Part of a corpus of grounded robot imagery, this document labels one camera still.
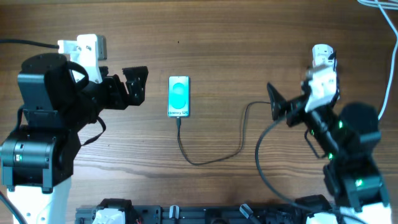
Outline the white power strip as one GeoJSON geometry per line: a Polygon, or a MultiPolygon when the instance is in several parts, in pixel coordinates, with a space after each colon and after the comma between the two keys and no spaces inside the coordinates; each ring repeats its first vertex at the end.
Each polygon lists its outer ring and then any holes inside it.
{"type": "Polygon", "coordinates": [[[312,65],[314,67],[325,64],[336,64],[336,52],[327,44],[316,44],[312,48],[312,65]]]}

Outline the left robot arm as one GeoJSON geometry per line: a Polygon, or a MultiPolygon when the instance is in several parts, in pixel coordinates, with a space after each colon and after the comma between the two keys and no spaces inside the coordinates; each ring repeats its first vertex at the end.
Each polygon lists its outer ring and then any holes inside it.
{"type": "Polygon", "coordinates": [[[83,143],[78,133],[100,123],[100,113],[139,106],[145,99],[146,66],[123,69],[126,81],[102,73],[101,83],[59,53],[22,63],[17,82],[23,98],[15,128],[1,145],[1,200],[16,223],[65,219],[73,163],[83,143]]]}

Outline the turquoise screen Galaxy smartphone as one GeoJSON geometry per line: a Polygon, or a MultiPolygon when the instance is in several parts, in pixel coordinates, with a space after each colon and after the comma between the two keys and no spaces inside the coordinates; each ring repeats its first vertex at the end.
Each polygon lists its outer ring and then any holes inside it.
{"type": "Polygon", "coordinates": [[[168,117],[188,117],[190,114],[190,78],[169,77],[168,117]]]}

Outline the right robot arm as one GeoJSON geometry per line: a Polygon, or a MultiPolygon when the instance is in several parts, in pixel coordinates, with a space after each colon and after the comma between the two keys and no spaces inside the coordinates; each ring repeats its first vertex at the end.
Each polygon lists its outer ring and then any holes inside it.
{"type": "Polygon", "coordinates": [[[291,204],[300,211],[303,223],[392,223],[387,187],[373,158],[381,140],[376,110],[350,103],[340,114],[334,113],[338,85],[332,86],[330,100],[324,96],[320,106],[306,110],[317,94],[308,82],[302,90],[302,95],[286,100],[267,84],[272,119],[284,119],[290,127],[304,123],[329,160],[323,167],[324,182],[335,205],[321,195],[297,199],[291,204]]]}

